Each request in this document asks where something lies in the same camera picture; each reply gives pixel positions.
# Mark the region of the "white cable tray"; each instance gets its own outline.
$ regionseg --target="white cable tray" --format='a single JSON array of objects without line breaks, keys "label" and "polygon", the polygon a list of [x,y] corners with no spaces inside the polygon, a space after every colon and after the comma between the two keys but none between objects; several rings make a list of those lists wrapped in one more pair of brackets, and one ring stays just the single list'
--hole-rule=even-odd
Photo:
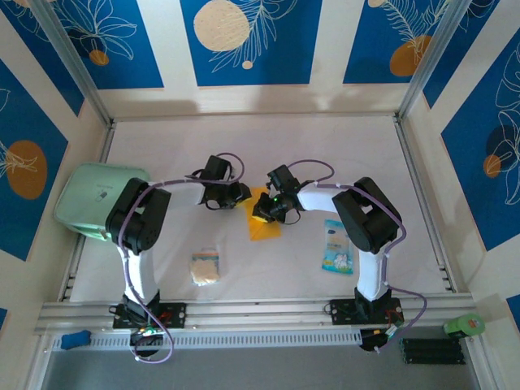
[{"label": "white cable tray", "polygon": [[[325,345],[361,345],[358,329],[324,331],[240,331],[240,332],[190,332],[173,334],[176,349],[230,349],[230,348],[273,348],[310,347]],[[129,334],[95,334],[90,344],[75,350],[123,350],[130,348]],[[61,337],[53,343],[53,351],[63,351]],[[166,348],[170,341],[159,341],[153,346],[139,349]]]}]

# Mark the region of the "white table surface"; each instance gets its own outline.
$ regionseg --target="white table surface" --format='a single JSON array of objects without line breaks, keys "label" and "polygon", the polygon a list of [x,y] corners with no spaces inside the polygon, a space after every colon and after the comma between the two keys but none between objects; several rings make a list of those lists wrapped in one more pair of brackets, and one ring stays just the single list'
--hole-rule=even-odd
[{"label": "white table surface", "polygon": [[[185,117],[117,124],[109,163],[145,168],[152,180],[181,178],[203,168],[210,154],[239,154],[243,182],[262,187],[267,172],[282,163],[319,158],[336,169],[332,183],[369,176],[399,210],[409,236],[391,253],[388,278],[396,287],[443,293],[444,285],[410,174],[390,117],[342,115],[240,115]],[[327,168],[301,164],[292,169],[312,180]],[[323,298],[352,295],[358,280],[321,269],[325,219],[337,214],[305,212],[280,238],[251,241],[244,208],[209,211],[193,206],[168,212],[154,246],[154,270],[165,300]],[[198,287],[189,274],[191,254],[217,245],[221,280]],[[88,239],[71,301],[119,301],[123,268],[111,243]]]}]

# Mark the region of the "green object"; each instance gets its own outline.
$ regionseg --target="green object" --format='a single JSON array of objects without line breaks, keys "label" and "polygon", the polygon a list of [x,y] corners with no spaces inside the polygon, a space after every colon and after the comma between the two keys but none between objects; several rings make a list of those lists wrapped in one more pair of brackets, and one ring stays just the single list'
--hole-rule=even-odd
[{"label": "green object", "polygon": [[150,180],[140,169],[87,162],[72,173],[54,209],[54,217],[74,232],[99,240],[109,240],[106,217],[133,178]]},{"label": "green object", "polygon": [[486,324],[478,314],[470,313],[448,321],[443,329],[446,335],[461,339],[481,334],[486,330]]}]

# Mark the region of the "plastic bag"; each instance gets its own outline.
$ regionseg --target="plastic bag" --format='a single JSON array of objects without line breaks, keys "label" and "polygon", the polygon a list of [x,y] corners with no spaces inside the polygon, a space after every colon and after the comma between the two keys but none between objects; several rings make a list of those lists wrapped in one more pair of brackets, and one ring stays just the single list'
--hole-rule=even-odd
[{"label": "plastic bag", "polygon": [[215,248],[202,248],[192,255],[189,270],[197,286],[217,283],[220,279],[219,252]]},{"label": "plastic bag", "polygon": [[343,224],[331,219],[325,220],[326,248],[322,268],[340,274],[353,274],[353,244],[347,236]]}]

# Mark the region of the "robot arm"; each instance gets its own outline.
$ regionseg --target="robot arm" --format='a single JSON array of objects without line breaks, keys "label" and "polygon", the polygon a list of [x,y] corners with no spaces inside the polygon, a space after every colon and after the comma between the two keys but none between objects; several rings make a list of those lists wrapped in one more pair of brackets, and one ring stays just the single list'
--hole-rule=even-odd
[{"label": "robot arm", "polygon": [[[219,207],[212,210],[232,209],[251,197],[249,188],[242,183],[218,184],[228,171],[232,171],[229,161],[210,156],[206,167],[194,173],[200,175],[198,179],[211,180],[214,183],[186,182],[164,185],[160,189],[154,188],[144,197],[140,208],[132,215],[123,234],[123,244],[128,251],[128,275],[133,290],[154,315],[159,315],[160,294],[154,278],[152,247],[157,242],[167,211],[176,207],[201,204],[208,206],[208,202],[218,204]],[[118,245],[123,266],[126,256],[119,247],[121,228],[133,204],[149,186],[150,184],[143,180],[129,180],[106,220],[106,230],[110,233],[112,241]],[[134,322],[145,323],[148,321],[148,315],[132,292],[128,280],[125,281],[124,310],[130,314]]]},{"label": "robot arm", "polygon": [[[317,188],[314,184],[308,184],[298,192],[297,198],[305,211],[321,210],[337,213],[333,199],[340,196],[342,192],[344,190],[340,188]],[[383,280],[383,257],[383,248],[378,253],[359,250],[357,290],[370,302],[380,299],[388,291]]]},{"label": "robot arm", "polygon": [[275,195],[264,193],[253,208],[253,216],[263,222],[285,222],[292,209],[323,210],[337,213],[353,244],[359,249],[359,281],[355,290],[357,312],[368,323],[391,299],[384,283],[384,247],[397,238],[398,225],[366,193],[384,204],[398,219],[399,213],[375,182],[367,177],[358,180],[351,189],[320,188],[312,181],[303,184],[283,165],[267,174],[268,188]]}]

